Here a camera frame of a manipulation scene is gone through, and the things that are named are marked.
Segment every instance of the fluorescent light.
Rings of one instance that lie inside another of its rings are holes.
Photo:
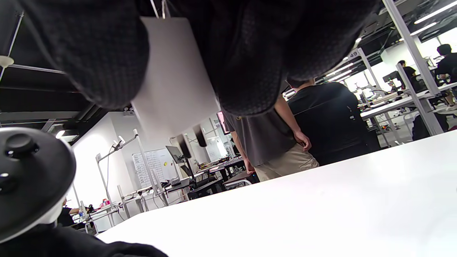
[[[433,26],[436,25],[436,24],[437,24],[437,23],[434,22],[434,23],[432,23],[432,24],[429,24],[429,25],[423,27],[422,29],[420,29],[420,30],[418,30],[418,31],[414,31],[413,33],[411,33],[411,36],[417,35],[417,34],[421,33],[422,31],[427,30],[427,29],[433,27]]]
[[[60,130],[59,132],[57,132],[56,138],[60,139],[64,134],[65,134],[65,130]]]
[[[338,76],[333,77],[332,79],[330,79],[329,82],[335,81],[335,80],[337,80],[337,79],[339,79],[339,78],[342,78],[342,77],[348,75],[348,74],[351,73],[351,72],[352,72],[352,70],[348,70],[347,72],[341,73],[340,75],[338,75]]]
[[[344,70],[344,69],[346,69],[346,68],[348,68],[348,67],[351,67],[352,65],[354,65],[354,64],[353,64],[353,63],[350,63],[350,64],[344,66],[343,68],[337,69],[337,70],[335,70],[334,72],[325,75],[325,77],[333,76],[333,75],[337,74],[338,72],[340,72],[340,71],[342,71],[342,70]]]
[[[449,9],[449,8],[455,6],[455,5],[457,5],[457,1],[455,1],[455,2],[453,2],[453,3],[451,3],[451,4],[448,4],[448,5],[444,6],[443,8],[441,8],[441,9],[439,9],[439,10],[437,10],[437,11],[434,11],[434,12],[430,13],[429,15],[427,15],[427,16],[425,16],[425,17],[423,17],[423,18],[420,18],[420,19],[416,20],[416,22],[414,22],[414,24],[419,24],[419,23],[421,23],[421,22],[423,22],[423,21],[425,21],[425,20],[427,20],[427,19],[430,19],[430,18],[432,18],[433,16],[435,16],[435,15],[441,13],[441,12],[444,12],[444,11],[446,11],[447,9]]]
[[[285,97],[289,97],[289,96],[293,96],[293,95],[295,95],[295,91],[294,90],[286,93],[284,96]]]
[[[337,82],[341,83],[343,80],[345,80],[345,79],[349,78],[350,76],[351,76],[351,75],[347,75],[346,77],[344,77],[344,78],[340,79],[340,80],[339,80],[339,81],[337,81]]]

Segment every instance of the black knob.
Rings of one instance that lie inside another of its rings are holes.
[[[37,145],[31,136],[20,133],[14,134],[6,140],[5,149],[7,154],[18,157],[35,152]]]

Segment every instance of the gray t-shirt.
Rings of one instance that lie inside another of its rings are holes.
[[[225,111],[223,115],[227,129],[236,131],[253,166],[283,155],[297,143],[292,130],[275,109],[252,117],[235,116]]]

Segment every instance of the dark hair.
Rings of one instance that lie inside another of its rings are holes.
[[[450,54],[452,52],[452,48],[451,48],[450,44],[441,45],[436,50],[441,55],[448,55],[448,54]]]
[[[291,88],[299,88],[308,82],[310,82],[310,80],[293,80],[291,78],[287,78],[287,83],[289,83]]]

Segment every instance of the khaki shorts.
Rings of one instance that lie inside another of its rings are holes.
[[[255,166],[254,169],[260,182],[263,182],[316,167],[319,167],[316,159],[310,153],[304,152],[301,145],[296,144],[280,157]]]

